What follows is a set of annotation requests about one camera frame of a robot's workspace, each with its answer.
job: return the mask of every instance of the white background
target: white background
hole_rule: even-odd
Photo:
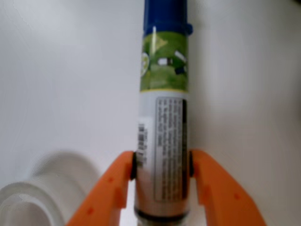
[[[191,146],[238,180],[269,226],[298,226],[301,7],[188,2]],[[136,148],[142,27],[143,0],[0,0],[0,187],[54,150],[104,172]],[[135,225],[133,193],[131,183],[122,226]],[[192,225],[203,214],[193,208]]]

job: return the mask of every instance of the clamp jaw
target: clamp jaw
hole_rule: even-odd
[[[208,226],[266,226],[252,198],[210,155],[191,151],[198,202]],[[127,204],[127,186],[135,178],[135,153],[122,153],[107,169],[67,226],[118,226]]]

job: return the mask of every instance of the barcode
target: barcode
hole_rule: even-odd
[[[138,150],[137,150],[137,163],[143,165],[146,163],[146,150],[147,150],[147,129],[145,125],[139,123],[138,127]]]

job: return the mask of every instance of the product label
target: product label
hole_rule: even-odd
[[[143,40],[140,91],[188,91],[186,37],[158,32]]]
[[[159,97],[155,123],[155,200],[177,202],[187,195],[186,100]]]

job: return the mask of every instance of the blue cap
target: blue cap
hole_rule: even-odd
[[[184,35],[192,34],[187,23],[187,0],[145,0],[144,36],[157,32],[171,31]]]

